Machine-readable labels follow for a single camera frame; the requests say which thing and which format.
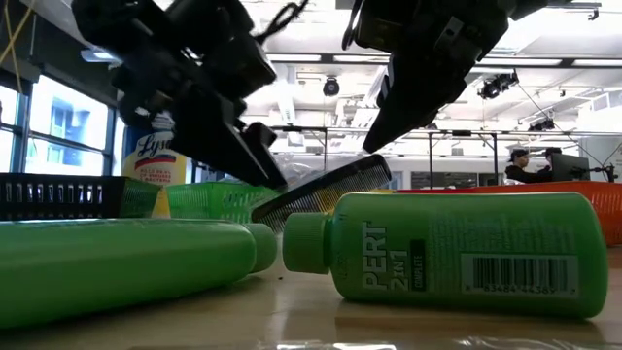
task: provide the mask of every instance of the person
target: person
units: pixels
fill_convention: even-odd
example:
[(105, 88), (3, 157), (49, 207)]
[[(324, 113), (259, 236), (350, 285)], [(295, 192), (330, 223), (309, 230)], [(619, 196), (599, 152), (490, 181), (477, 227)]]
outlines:
[(538, 170), (538, 174), (546, 174), (548, 172), (551, 171), (552, 167), (553, 167), (553, 155), (560, 155), (562, 153), (562, 149), (559, 147), (549, 147), (544, 151), (544, 157), (546, 158), (546, 161), (548, 162), (548, 165), (546, 165), (543, 169)]
[(518, 181), (523, 184), (537, 184), (553, 181), (553, 173), (550, 170), (542, 173), (525, 171), (525, 168), (529, 165), (529, 152), (525, 150), (512, 151), (509, 161), (512, 164), (505, 168), (505, 176), (507, 179)]

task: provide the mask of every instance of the black robotic claw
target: black robotic claw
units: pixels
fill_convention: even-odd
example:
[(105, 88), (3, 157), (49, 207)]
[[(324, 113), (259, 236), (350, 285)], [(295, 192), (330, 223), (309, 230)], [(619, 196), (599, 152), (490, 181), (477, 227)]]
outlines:
[(113, 86), (128, 125), (168, 113), (171, 149), (251, 185), (286, 185), (274, 133), (238, 119), (242, 99), (276, 79), (239, 1), (176, 0), (164, 12), (153, 0), (74, 0), (72, 11), (85, 39), (123, 62)]
[(438, 109), (454, 102), (466, 88), (465, 75), (499, 41), (508, 18), (520, 19), (547, 4), (547, 0), (415, 0), (389, 7), (384, 0), (355, 0), (343, 49), (355, 42), (391, 54), (377, 98), (380, 112), (363, 148), (375, 152), (431, 123)]

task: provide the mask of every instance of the orange bin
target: orange bin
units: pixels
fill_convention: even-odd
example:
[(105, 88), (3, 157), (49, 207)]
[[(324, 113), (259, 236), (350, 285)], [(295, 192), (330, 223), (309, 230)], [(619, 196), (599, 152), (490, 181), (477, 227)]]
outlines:
[(622, 184), (573, 181), (459, 190), (401, 190), (398, 193), (581, 193), (592, 202), (607, 245), (622, 244)]

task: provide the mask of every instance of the bottle cap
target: bottle cap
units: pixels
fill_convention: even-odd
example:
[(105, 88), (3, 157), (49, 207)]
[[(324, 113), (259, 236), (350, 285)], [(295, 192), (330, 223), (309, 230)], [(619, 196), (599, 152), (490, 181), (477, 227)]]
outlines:
[(264, 224), (244, 224), (244, 227), (255, 238), (257, 247), (255, 266), (251, 273), (268, 269), (276, 260), (276, 235), (272, 229)]
[(283, 263), (289, 271), (328, 274), (324, 226), (330, 215), (295, 213), (285, 222)]

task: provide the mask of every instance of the green plastic bottle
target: green plastic bottle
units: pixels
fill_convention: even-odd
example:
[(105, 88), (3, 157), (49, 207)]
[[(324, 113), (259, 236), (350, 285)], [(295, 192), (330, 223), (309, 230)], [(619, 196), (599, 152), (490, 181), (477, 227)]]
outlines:
[(607, 290), (601, 228), (577, 193), (351, 193), (332, 216), (290, 215), (283, 256), (357, 301), (588, 318)]
[(0, 328), (227, 285), (269, 268), (272, 230), (201, 220), (0, 225)]

